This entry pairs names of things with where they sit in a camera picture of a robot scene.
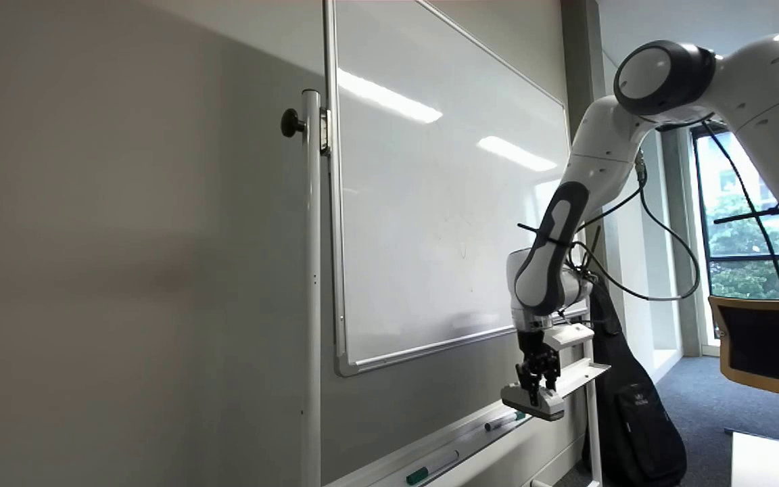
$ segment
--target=black bag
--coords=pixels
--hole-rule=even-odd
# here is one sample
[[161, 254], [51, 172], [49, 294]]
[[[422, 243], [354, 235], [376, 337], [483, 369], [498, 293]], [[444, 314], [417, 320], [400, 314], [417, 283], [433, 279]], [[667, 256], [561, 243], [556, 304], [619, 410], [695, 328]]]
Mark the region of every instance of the black bag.
[[588, 297], [594, 359], [611, 364], [596, 378], [602, 477], [617, 487], [672, 487], [686, 470], [678, 431], [665, 413], [657, 386], [626, 350], [602, 279]]

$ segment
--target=window frame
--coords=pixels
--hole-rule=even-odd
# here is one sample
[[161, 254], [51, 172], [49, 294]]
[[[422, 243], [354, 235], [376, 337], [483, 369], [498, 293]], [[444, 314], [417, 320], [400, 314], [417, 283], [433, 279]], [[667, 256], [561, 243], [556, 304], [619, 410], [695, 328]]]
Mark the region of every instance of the window frame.
[[703, 129], [703, 126], [691, 126], [688, 129], [688, 140], [691, 140], [691, 166], [695, 166], [695, 193], [698, 193], [698, 213], [699, 213], [699, 239], [703, 239], [703, 251], [705, 251], [705, 287], [707, 287], [707, 294], [713, 294], [713, 275], [711, 275], [711, 268], [716, 266], [716, 262], [724, 262], [724, 266], [730, 266], [730, 262], [770, 262], [770, 254], [766, 251], [766, 254], [724, 254], [724, 256], [720, 256], [720, 254], [711, 254], [711, 233], [707, 233], [707, 212], [705, 212], [705, 193], [703, 193], [703, 163], [699, 163], [699, 148], [698, 148], [698, 140], [699, 137], [711, 137], [711, 136], [722, 136], [722, 132], [732, 132], [732, 129], [726, 129], [724, 124], [711, 124], [711, 132], [707, 129]]

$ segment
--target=whiteboard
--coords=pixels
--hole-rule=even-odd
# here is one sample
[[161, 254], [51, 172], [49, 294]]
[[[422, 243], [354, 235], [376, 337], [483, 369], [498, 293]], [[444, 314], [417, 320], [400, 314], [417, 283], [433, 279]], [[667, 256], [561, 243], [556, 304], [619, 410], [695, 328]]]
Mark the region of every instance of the whiteboard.
[[426, 2], [327, 7], [341, 374], [510, 329], [506, 256], [561, 175], [565, 107]]

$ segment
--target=ceiling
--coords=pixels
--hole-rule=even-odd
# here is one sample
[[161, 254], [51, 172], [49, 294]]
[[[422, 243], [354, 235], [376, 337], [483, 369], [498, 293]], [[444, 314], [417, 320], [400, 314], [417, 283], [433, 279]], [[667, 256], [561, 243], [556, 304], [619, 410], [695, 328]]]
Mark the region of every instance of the ceiling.
[[596, 0], [607, 64], [647, 41], [703, 44], [720, 53], [779, 32], [779, 0]]

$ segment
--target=whiteboard frame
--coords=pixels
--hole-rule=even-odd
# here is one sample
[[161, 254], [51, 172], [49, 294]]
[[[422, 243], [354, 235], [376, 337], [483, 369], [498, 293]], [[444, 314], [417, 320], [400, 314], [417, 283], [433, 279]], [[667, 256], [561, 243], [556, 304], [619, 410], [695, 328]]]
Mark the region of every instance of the whiteboard frame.
[[[538, 90], [541, 95], [546, 95], [551, 102], [559, 105], [559, 101], [548, 91], [544, 91], [532, 79], [526, 79], [521, 70], [515, 70], [510, 63], [506, 63], [503, 56], [498, 56], [492, 48], [486, 48], [479, 38], [473, 38], [467, 29], [463, 29], [457, 22], [452, 22], [446, 13], [441, 13], [436, 6], [430, 6], [426, 0], [407, 0], [407, 2], [418, 2], [426, 13], [433, 13], [437, 22], [449, 24], [452, 29], [457, 29], [465, 41], [471, 41], [475, 48], [480, 48], [486, 56], [492, 56], [494, 63], [500, 63], [507, 74], [514, 74], [515, 79], [521, 79], [525, 84], [529, 84], [532, 90]], [[334, 371], [341, 377], [357, 377], [364, 371], [376, 371], [383, 364], [394, 364], [394, 363], [407, 363], [417, 356], [426, 356], [436, 352], [446, 352], [463, 344], [475, 344], [475, 341], [486, 341], [486, 337], [498, 337], [514, 329], [514, 321], [506, 321], [503, 328], [490, 328], [480, 333], [471, 333], [471, 336], [460, 336], [460, 337], [449, 337], [449, 341], [433, 341], [423, 346], [407, 346], [400, 352], [386, 352], [377, 356], [367, 356], [367, 359], [350, 359], [349, 354], [349, 324], [345, 324], [345, 249], [342, 249], [342, 239], [345, 239], [345, 222], [342, 222], [342, 171], [341, 171], [341, 156], [331, 152], [331, 143], [337, 140], [337, 22], [334, 22], [334, 0], [321, 0], [321, 11], [323, 11], [323, 91], [327, 91], [327, 136], [329, 136], [329, 152], [327, 152], [327, 190], [329, 190], [329, 256], [331, 256], [331, 354], [334, 354]]]

